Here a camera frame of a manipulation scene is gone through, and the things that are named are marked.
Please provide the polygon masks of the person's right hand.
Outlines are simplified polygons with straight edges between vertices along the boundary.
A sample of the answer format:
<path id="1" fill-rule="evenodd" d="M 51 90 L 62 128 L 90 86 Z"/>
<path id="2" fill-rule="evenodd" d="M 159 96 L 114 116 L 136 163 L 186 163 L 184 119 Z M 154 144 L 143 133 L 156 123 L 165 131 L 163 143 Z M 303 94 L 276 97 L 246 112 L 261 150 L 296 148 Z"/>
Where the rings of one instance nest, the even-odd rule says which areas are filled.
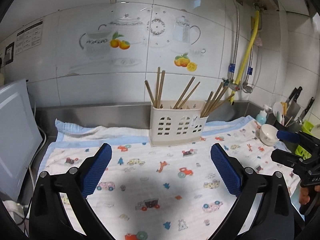
<path id="1" fill-rule="evenodd" d="M 299 194 L 299 203 L 301 205 L 306 205 L 310 201 L 310 188 L 309 187 L 301 187 Z"/>

